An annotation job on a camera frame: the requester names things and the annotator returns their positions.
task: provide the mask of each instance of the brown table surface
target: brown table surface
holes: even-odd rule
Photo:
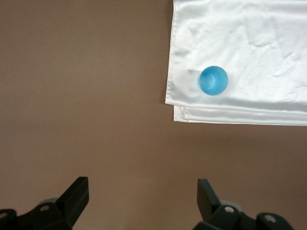
[[[191,230],[198,178],[307,225],[307,127],[174,122],[171,0],[0,2],[0,207],[88,176],[75,230]]]

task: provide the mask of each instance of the white cloth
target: white cloth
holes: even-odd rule
[[[209,66],[228,74],[216,96]],[[174,0],[165,102],[176,121],[307,125],[307,0]]]

